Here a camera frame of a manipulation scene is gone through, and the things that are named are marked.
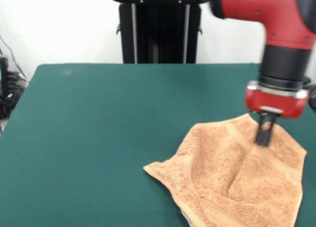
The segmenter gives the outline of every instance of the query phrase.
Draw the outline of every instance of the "brown towel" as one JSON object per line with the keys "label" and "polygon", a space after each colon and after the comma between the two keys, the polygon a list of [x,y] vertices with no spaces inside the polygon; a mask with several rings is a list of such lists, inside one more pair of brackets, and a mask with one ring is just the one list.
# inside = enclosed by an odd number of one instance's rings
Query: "brown towel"
{"label": "brown towel", "polygon": [[257,122],[195,125],[169,160],[144,167],[195,227],[293,227],[306,151],[275,125],[271,146],[253,144]]}

